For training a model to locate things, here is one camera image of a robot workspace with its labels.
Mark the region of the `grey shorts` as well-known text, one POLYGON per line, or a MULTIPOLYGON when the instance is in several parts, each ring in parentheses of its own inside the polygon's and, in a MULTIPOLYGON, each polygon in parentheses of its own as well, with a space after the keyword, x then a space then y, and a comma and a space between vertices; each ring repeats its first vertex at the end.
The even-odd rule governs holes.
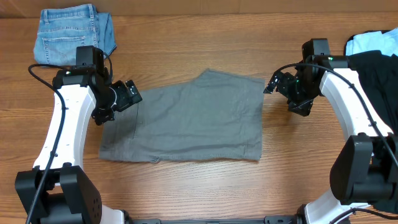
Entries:
POLYGON ((261 78, 205 70, 192 81, 142 91, 141 102, 104 124, 99 158, 258 161, 264 85, 261 78))

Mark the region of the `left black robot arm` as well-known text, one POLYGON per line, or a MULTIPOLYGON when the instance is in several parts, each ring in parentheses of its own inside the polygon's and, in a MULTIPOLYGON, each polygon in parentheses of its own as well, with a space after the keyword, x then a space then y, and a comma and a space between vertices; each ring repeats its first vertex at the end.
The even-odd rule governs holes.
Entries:
POLYGON ((109 55, 92 45, 76 49, 76 64, 59 66, 52 83, 54 109, 43 148, 33 168, 18 172, 15 189, 27 223, 131 223, 128 212, 102 203, 83 170, 88 123, 115 119, 117 112, 142 101, 134 82, 113 82, 104 61, 109 55))

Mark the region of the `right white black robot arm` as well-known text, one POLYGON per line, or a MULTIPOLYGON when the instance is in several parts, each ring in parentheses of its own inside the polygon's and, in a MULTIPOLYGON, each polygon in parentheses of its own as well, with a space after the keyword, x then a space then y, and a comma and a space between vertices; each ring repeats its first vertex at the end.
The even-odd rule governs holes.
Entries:
POLYGON ((295 215, 266 223, 348 223, 357 212, 397 219, 397 57, 378 50, 332 55, 326 39, 302 45, 303 59, 272 75, 264 93, 279 92, 289 111, 308 116, 325 97, 345 145, 330 171, 330 188, 295 215))

